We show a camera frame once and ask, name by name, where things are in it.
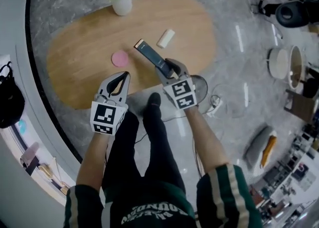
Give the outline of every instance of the bag strap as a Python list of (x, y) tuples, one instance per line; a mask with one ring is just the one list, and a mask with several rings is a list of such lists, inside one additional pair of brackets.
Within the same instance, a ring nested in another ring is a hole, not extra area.
[(9, 68), (9, 73), (7, 74), (7, 76), (5, 78), (12, 78), (12, 68), (10, 66), (10, 63), (11, 62), (8, 62), (6, 65), (3, 65), (0, 69), (0, 73), (2, 72), (2, 70), (5, 68), (5, 67), (8, 67)]

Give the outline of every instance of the forearm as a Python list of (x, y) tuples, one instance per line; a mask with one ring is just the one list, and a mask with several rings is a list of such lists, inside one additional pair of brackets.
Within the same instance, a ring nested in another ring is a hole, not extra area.
[(225, 150), (197, 107), (185, 110), (205, 172), (229, 163)]
[(95, 133), (80, 167), (76, 185), (87, 185), (100, 191), (109, 136)]

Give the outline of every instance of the white vase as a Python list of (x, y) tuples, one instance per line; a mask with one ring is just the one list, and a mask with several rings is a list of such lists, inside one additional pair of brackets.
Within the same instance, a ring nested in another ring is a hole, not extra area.
[(132, 10), (132, 0), (111, 0), (111, 3), (117, 15), (127, 15)]

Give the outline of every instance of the pink circular object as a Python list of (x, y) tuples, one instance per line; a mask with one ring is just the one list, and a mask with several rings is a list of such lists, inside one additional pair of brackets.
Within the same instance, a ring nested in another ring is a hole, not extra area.
[(112, 55), (112, 63), (116, 67), (125, 67), (129, 63), (129, 56), (127, 52), (119, 50)]

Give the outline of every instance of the desk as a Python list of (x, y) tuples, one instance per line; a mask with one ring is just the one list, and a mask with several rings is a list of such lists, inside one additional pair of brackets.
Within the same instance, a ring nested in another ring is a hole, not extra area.
[[(160, 49), (156, 43), (166, 29), (176, 34)], [(163, 58), (184, 63), (190, 74), (215, 56), (211, 18), (195, 0), (133, 0), (132, 12), (123, 17), (106, 7), (65, 27), (52, 41), (47, 69), (59, 98), (74, 109), (89, 109), (101, 82), (119, 71), (131, 74), (129, 94), (160, 84), (154, 66), (133, 48), (141, 38)], [(130, 57), (124, 68), (111, 62), (119, 49)]]

